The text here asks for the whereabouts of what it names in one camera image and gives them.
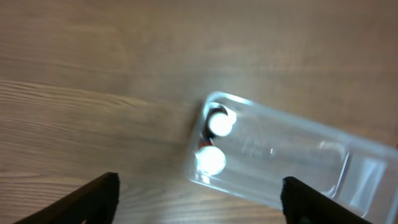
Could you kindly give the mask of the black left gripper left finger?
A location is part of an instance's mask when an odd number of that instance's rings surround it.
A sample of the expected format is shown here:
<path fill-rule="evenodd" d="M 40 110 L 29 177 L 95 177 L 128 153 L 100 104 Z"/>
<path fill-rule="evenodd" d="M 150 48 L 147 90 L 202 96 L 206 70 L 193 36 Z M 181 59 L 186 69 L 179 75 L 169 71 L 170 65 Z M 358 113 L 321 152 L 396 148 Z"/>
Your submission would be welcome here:
<path fill-rule="evenodd" d="M 119 175 L 107 172 L 16 224 L 112 224 L 119 193 Z"/>

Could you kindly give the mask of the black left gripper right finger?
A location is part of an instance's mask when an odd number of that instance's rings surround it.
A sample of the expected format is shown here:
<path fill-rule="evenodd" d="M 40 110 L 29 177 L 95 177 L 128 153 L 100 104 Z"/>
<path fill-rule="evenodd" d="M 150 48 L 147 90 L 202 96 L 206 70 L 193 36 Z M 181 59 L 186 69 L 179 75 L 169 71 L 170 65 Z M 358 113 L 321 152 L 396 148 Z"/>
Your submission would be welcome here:
<path fill-rule="evenodd" d="M 280 199 L 287 224 L 371 224 L 295 177 L 283 179 Z"/>

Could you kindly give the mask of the clear plastic container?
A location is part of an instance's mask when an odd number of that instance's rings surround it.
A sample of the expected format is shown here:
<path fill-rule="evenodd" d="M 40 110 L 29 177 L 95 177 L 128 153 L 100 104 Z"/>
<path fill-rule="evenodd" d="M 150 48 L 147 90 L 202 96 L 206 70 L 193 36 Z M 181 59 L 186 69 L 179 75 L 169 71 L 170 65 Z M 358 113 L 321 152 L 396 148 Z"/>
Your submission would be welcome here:
<path fill-rule="evenodd" d="M 218 175 L 195 170 L 208 105 L 237 114 L 226 137 L 211 139 L 226 156 Z M 397 149 L 216 91 L 198 115 L 184 167 L 192 182 L 281 208 L 282 181 L 292 176 L 371 223 L 397 220 Z"/>

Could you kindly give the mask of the orange tube white cap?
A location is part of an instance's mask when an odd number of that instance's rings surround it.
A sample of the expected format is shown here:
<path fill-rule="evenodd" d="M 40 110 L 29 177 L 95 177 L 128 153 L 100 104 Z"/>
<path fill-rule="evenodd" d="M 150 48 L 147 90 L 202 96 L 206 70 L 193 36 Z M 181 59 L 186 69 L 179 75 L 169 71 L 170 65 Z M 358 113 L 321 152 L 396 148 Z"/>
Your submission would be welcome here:
<path fill-rule="evenodd" d="M 211 139 L 200 139 L 195 151 L 195 170 L 205 175 L 218 175 L 226 167 L 224 152 Z"/>

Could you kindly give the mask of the black tube white cap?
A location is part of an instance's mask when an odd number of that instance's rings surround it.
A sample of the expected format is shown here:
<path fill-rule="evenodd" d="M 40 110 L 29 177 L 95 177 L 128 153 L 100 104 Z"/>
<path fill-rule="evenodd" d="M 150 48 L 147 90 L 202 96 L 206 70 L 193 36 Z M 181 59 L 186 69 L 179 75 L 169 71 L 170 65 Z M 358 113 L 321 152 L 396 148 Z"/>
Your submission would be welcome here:
<path fill-rule="evenodd" d="M 202 136 L 205 139 L 226 137 L 231 133 L 236 120 L 237 114 L 233 110 L 212 102 L 208 105 Z"/>

